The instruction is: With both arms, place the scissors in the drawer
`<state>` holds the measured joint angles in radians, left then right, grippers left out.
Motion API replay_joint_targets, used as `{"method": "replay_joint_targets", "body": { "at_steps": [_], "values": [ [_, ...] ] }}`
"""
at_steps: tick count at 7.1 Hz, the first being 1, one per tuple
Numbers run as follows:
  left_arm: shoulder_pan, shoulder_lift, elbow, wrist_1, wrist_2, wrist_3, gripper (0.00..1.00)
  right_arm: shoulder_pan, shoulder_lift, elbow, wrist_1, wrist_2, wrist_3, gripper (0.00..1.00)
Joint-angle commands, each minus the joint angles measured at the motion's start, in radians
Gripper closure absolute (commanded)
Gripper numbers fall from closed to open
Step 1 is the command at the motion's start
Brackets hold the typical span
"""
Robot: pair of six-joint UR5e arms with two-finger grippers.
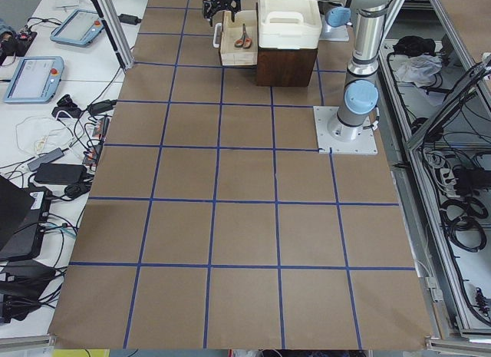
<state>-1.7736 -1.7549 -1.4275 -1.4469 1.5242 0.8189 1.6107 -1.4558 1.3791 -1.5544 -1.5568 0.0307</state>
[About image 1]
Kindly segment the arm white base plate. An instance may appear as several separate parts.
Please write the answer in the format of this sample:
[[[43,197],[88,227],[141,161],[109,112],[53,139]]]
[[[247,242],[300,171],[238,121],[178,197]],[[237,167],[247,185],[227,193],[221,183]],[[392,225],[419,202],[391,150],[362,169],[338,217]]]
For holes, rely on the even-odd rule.
[[[332,27],[327,22],[323,23],[320,41],[334,41],[334,42],[347,42],[349,41],[349,34],[347,25],[341,25],[338,27]]]
[[[376,155],[377,145],[368,116],[358,127],[338,120],[338,107],[314,106],[315,131],[320,154]]]

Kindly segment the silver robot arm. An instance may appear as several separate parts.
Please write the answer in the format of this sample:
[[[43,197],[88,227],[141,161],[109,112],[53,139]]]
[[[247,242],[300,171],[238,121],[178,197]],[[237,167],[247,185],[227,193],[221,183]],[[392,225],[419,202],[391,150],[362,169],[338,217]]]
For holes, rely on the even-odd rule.
[[[377,106],[378,90],[374,85],[377,56],[385,32],[390,29],[404,0],[315,1],[341,5],[357,16],[354,50],[347,64],[343,101],[327,126],[333,138],[351,142],[361,134],[367,116]]]

